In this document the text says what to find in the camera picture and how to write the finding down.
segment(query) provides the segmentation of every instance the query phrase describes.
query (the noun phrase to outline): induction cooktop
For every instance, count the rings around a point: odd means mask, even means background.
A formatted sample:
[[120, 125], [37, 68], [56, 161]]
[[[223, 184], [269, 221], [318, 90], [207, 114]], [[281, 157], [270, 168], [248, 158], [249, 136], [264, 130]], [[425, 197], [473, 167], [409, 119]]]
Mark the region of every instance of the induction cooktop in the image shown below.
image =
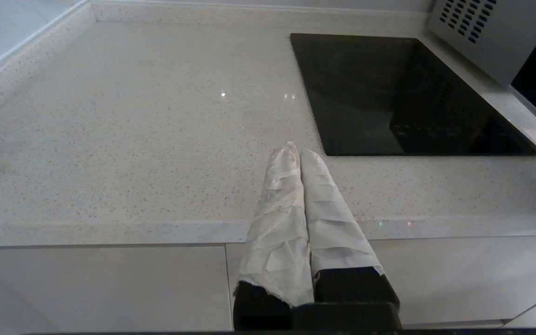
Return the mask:
[[327, 155], [536, 155], [419, 40], [291, 34]]

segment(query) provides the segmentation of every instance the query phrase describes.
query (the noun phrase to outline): white wall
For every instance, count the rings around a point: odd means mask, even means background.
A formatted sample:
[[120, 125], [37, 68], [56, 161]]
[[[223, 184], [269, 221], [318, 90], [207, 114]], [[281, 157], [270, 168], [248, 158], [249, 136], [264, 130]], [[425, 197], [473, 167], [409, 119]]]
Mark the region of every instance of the white wall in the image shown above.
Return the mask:
[[430, 12], [436, 0], [164, 0], [190, 4], [237, 4], [249, 6], [296, 6]]
[[0, 56], [80, 0], [0, 0]]

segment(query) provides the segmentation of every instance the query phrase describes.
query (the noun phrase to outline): stainless steel microwave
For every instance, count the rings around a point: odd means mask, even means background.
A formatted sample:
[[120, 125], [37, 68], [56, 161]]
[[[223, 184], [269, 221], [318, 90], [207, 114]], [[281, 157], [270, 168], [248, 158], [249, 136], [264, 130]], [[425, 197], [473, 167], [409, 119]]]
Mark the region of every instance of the stainless steel microwave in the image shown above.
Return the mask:
[[429, 28], [536, 112], [536, 0], [437, 0]]

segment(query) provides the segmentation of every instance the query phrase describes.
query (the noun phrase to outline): white cloth wrap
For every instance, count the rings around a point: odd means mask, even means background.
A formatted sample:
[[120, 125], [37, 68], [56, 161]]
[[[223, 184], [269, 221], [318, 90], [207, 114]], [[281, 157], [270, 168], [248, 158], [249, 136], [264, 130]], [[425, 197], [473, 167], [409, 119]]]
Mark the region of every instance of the white cloth wrap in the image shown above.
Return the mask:
[[240, 281], [266, 289], [290, 307], [313, 302], [300, 158], [293, 142], [270, 156]]
[[311, 246], [311, 275], [324, 269], [383, 268], [355, 221], [322, 158], [301, 151], [307, 230]]

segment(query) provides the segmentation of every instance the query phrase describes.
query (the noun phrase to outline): speckled white countertop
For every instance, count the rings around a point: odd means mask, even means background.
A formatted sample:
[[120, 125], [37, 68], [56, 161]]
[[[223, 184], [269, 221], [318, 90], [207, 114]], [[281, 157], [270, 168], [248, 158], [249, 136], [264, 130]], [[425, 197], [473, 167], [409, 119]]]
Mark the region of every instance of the speckled white countertop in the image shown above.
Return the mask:
[[[421, 27], [99, 22], [0, 109], [0, 246], [245, 240], [272, 149], [323, 154], [291, 32], [418, 37], [536, 143]], [[536, 157], [324, 158], [370, 239], [536, 235]]]

